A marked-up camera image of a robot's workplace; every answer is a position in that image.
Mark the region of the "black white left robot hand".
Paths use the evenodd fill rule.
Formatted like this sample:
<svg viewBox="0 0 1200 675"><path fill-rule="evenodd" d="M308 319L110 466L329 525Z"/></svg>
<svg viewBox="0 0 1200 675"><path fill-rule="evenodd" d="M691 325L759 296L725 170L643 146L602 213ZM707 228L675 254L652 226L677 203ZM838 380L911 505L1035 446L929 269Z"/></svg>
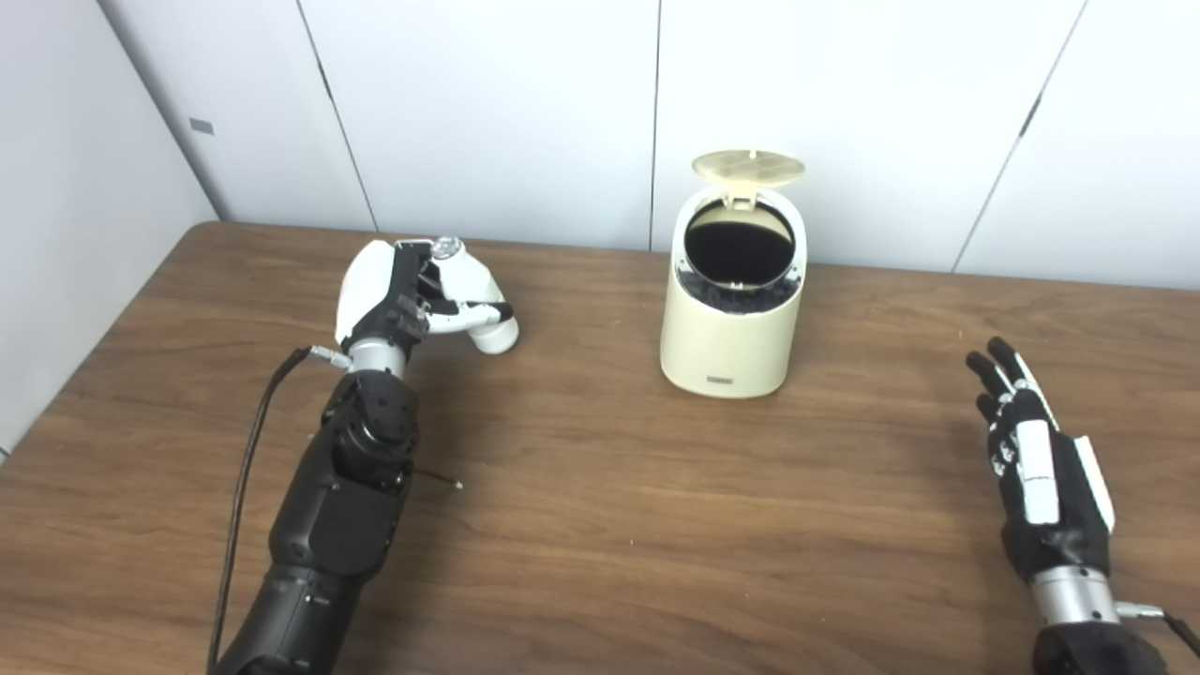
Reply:
<svg viewBox="0 0 1200 675"><path fill-rule="evenodd" d="M409 354L431 335L457 333L485 354L514 350L520 338L514 307L461 239L376 240L352 259L336 310L340 350L382 340Z"/></svg>

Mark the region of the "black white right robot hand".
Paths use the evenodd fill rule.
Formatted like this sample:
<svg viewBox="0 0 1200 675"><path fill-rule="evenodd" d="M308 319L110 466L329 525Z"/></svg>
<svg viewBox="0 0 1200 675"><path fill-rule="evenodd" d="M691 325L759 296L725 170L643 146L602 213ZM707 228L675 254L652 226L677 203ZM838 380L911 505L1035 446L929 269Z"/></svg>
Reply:
<svg viewBox="0 0 1200 675"><path fill-rule="evenodd" d="M1112 572L1112 496L1088 436L1062 430L1022 354L1003 338L966 365L980 381L976 407L1004 508L1001 542L1016 577L1072 565Z"/></svg>

